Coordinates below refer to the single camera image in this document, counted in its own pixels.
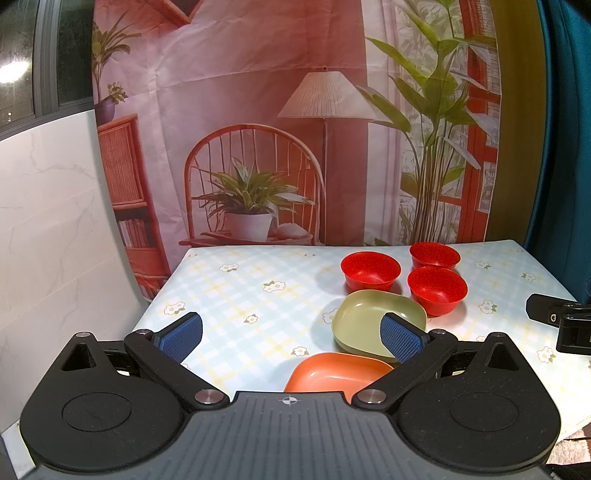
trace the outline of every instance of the red bowl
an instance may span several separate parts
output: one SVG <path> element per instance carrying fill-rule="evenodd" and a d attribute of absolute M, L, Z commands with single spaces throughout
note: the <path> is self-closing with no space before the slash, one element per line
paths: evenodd
<path fill-rule="evenodd" d="M 460 262 L 460 254 L 452 247 L 434 242 L 421 242 L 410 248 L 413 267 L 443 267 L 453 269 Z"/>
<path fill-rule="evenodd" d="M 400 264 L 378 252 L 356 252 L 340 263 L 347 285 L 353 291 L 388 291 L 400 275 Z"/>
<path fill-rule="evenodd" d="M 441 267 L 420 267 L 408 275 L 413 300 L 419 302 L 430 317 L 450 313 L 468 295 L 468 285 L 455 272 Z"/>

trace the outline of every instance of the marble wall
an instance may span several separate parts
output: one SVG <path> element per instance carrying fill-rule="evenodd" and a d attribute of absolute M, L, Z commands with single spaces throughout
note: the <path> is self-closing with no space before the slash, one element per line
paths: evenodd
<path fill-rule="evenodd" d="M 116 231 L 94 112 L 0 142 L 0 432 L 70 337 L 120 339 L 146 308 Z"/>

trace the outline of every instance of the teal curtain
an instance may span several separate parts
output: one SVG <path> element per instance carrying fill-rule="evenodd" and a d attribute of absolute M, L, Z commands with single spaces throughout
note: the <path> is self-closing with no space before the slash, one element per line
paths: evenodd
<path fill-rule="evenodd" d="M 591 23 L 566 0 L 538 0 L 538 7 L 548 107 L 540 183 L 525 247 L 578 301 L 589 303 Z"/>

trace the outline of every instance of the checkered tablecloth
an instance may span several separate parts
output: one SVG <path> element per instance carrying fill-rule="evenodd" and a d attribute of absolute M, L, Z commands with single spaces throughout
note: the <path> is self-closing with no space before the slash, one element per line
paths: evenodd
<path fill-rule="evenodd" d="M 532 293 L 571 299 L 568 291 L 513 241 L 455 245 L 468 296 L 431 319 L 460 340 L 509 334 L 552 395 L 562 418 L 560 439 L 591 420 L 589 357 L 556 352 L 558 330 L 525 314 Z M 395 289 L 410 295 L 408 247 L 194 248 L 154 299 L 137 328 L 154 331 L 187 312 L 203 319 L 201 344 L 183 365 L 232 398 L 237 390 L 282 391 L 309 355 L 339 351 L 330 322 L 346 295 L 340 261 L 376 250 L 402 266 Z"/>

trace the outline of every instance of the green plate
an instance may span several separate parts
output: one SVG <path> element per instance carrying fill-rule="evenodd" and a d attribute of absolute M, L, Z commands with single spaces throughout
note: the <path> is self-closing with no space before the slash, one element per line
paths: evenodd
<path fill-rule="evenodd" d="M 396 363 L 379 337 L 379 324 L 388 312 L 421 330 L 427 326 L 427 314 L 416 301 L 387 291 L 359 290 L 345 298 L 332 321 L 336 342 L 349 353 Z"/>

